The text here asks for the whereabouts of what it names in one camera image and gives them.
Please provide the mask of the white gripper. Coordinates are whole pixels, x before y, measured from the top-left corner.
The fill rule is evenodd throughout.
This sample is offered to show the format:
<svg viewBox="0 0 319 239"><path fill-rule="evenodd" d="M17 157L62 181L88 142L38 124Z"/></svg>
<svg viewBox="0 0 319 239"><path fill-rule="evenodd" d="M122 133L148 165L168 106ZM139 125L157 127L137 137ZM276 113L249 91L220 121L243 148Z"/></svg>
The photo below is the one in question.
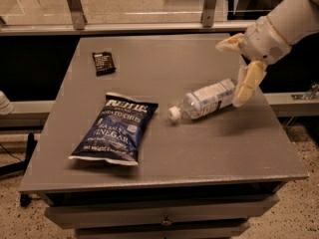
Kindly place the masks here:
<svg viewBox="0 0 319 239"><path fill-rule="evenodd" d="M247 66L239 67L232 100L237 108L250 100L266 76L267 65L277 63L291 51L291 46L276 31L267 16L258 18L244 34L238 33L218 42L215 48L219 52L242 52L252 61Z"/></svg>

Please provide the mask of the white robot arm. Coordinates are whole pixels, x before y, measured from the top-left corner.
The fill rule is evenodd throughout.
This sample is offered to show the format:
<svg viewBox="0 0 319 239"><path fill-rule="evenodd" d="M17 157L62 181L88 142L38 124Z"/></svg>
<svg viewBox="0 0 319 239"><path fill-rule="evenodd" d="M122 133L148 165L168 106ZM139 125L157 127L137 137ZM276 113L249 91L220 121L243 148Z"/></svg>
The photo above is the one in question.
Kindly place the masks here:
<svg viewBox="0 0 319 239"><path fill-rule="evenodd" d="M319 32L319 0L283 0L259 17L244 33L216 45L220 52L238 52L250 63L238 72L232 104L246 104L266 76L266 69L291 52L303 38Z"/></svg>

